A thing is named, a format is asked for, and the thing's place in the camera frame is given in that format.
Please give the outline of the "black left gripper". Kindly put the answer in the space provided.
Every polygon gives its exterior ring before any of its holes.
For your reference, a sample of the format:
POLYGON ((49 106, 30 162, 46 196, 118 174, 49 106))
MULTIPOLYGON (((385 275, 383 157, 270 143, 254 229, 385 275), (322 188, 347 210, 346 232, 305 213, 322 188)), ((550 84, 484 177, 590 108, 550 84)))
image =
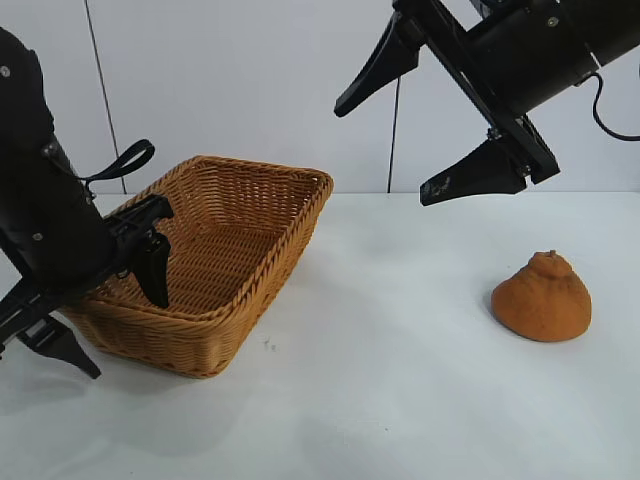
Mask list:
POLYGON ((150 194, 104 217, 88 189, 141 168, 154 152, 151 144, 134 144, 105 170, 79 177, 58 144, 27 152, 2 148, 1 248, 21 274, 1 301, 3 342, 17 339, 97 379, 101 370, 53 312, 111 276, 128 274, 153 305, 169 306, 171 245, 156 229, 174 215, 169 200, 150 194))

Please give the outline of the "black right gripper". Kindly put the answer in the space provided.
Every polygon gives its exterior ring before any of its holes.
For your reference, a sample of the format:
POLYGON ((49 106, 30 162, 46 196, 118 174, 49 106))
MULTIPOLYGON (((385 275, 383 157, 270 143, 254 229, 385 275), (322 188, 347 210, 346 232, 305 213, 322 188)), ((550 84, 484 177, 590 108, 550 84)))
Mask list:
POLYGON ((489 124, 486 140, 420 186, 430 206, 487 194, 514 195, 559 171, 528 113, 596 71, 596 62, 556 1, 475 1, 465 29, 441 1, 396 1, 364 66, 336 99, 342 118, 412 71, 429 48, 489 124))

